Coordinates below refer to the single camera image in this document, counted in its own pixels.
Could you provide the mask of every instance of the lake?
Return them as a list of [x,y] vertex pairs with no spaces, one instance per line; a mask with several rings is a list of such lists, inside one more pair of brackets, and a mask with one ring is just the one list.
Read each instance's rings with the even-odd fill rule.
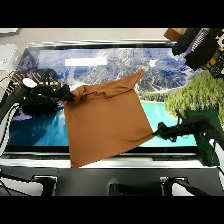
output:
[[[164,103],[141,101],[145,114],[153,131],[157,130],[159,122],[167,126],[177,124],[165,110]],[[17,146],[68,146],[66,123],[63,109],[56,114],[36,117],[27,120],[14,120],[10,125],[10,139],[8,145]],[[141,146],[164,147],[164,146],[195,146],[193,135],[178,137],[177,142],[163,140],[154,137]]]

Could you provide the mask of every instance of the rocky mountain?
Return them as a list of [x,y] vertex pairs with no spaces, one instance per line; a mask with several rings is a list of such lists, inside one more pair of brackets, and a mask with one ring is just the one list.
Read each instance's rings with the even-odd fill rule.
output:
[[[145,75],[138,84],[138,91],[166,90],[185,85],[195,74],[185,65],[185,59],[172,55],[171,48],[42,50],[30,52],[26,57],[32,57],[32,60],[26,58],[25,61],[35,61],[33,64],[38,68],[53,69],[54,76],[68,83],[72,89],[82,84],[121,79],[144,69]],[[107,65],[65,66],[65,59],[96,57],[107,58]]]

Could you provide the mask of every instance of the mountain landscape image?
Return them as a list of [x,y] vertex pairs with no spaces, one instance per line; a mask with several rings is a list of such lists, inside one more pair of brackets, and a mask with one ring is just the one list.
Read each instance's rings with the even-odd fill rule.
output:
[[[65,60],[73,58],[106,58],[107,64],[65,66]],[[181,90],[200,73],[200,71],[195,72],[186,66],[184,58],[173,56],[171,48],[68,49],[30,52],[27,50],[24,52],[19,69],[30,69],[32,73],[35,71],[33,68],[52,69],[54,71],[52,73],[53,78],[68,84],[70,90],[74,90],[80,85],[92,85],[122,79],[143,69],[145,71],[144,76],[136,84],[135,90],[141,99],[142,107],[153,131],[156,131],[159,122],[164,122],[168,126],[176,125],[176,118],[166,110],[165,100],[170,94]],[[11,137],[9,143],[11,145],[26,144],[20,131],[26,126],[31,129],[26,132],[26,138],[29,138],[29,133],[33,133],[30,134],[30,141],[27,143],[29,145],[68,145],[65,118],[62,110],[60,109],[55,116],[51,116],[49,119],[47,116],[44,118],[32,118],[20,113],[20,115],[14,117],[10,127]],[[60,130],[60,141],[58,137],[55,139],[57,129]],[[188,138],[178,137],[176,143],[155,137],[142,146],[192,145],[195,145],[195,140],[193,136],[189,136]]]

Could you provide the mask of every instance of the brown cloth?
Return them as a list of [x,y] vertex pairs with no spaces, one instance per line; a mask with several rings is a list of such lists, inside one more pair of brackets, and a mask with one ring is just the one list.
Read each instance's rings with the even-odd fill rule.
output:
[[83,85],[64,102],[71,167],[131,150],[153,138],[134,86],[144,71],[121,80]]
[[171,41],[178,42],[187,28],[168,28],[164,33],[164,37]]

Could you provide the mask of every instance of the blue water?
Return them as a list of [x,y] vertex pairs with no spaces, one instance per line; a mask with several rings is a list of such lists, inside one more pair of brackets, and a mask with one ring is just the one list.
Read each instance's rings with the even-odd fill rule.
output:
[[[175,125],[177,120],[169,116],[163,103],[141,102],[153,131],[159,122],[167,126]],[[56,114],[22,121],[12,121],[9,145],[17,146],[68,146],[68,137],[63,109]],[[154,137],[141,146],[194,146],[193,136],[178,137],[177,142]]]

